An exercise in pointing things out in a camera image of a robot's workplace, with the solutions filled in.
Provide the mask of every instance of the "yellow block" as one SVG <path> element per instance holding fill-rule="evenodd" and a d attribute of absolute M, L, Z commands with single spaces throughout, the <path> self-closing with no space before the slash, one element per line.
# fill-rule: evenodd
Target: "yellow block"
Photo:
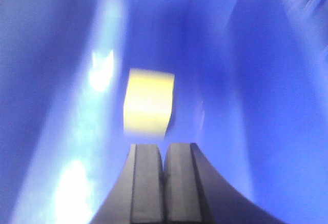
<path fill-rule="evenodd" d="M 172 112 L 174 75 L 131 69 L 124 102 L 124 130 L 164 136 Z"/>

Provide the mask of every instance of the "black foam pad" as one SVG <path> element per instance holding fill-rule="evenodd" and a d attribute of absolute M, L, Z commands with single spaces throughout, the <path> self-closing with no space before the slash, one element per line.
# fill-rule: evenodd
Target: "black foam pad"
<path fill-rule="evenodd" d="M 168 223 L 201 223 L 190 144 L 170 145 L 164 175 Z"/>
<path fill-rule="evenodd" d="M 131 223 L 163 223 L 162 189 L 157 145 L 137 145 Z"/>

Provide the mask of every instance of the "blue surface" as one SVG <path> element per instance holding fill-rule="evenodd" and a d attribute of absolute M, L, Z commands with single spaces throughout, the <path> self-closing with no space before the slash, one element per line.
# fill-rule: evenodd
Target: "blue surface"
<path fill-rule="evenodd" d="M 87 223 L 135 142 L 196 142 L 276 217 L 328 222 L 324 1 L 0 1 L 0 223 Z M 123 133 L 130 68 L 175 74 L 165 139 Z"/>

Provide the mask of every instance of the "black curved base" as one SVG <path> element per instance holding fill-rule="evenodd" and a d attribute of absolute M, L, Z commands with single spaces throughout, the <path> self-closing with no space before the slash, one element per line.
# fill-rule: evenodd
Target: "black curved base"
<path fill-rule="evenodd" d="M 196 144 L 131 145 L 124 168 L 91 224 L 283 224 L 234 189 Z"/>

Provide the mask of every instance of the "yellow cube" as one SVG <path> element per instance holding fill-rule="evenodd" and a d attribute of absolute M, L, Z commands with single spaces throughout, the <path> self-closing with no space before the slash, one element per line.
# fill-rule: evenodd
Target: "yellow cube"
<path fill-rule="evenodd" d="M 131 69 L 124 131 L 164 137 L 172 113 L 173 85 L 173 74 Z"/>

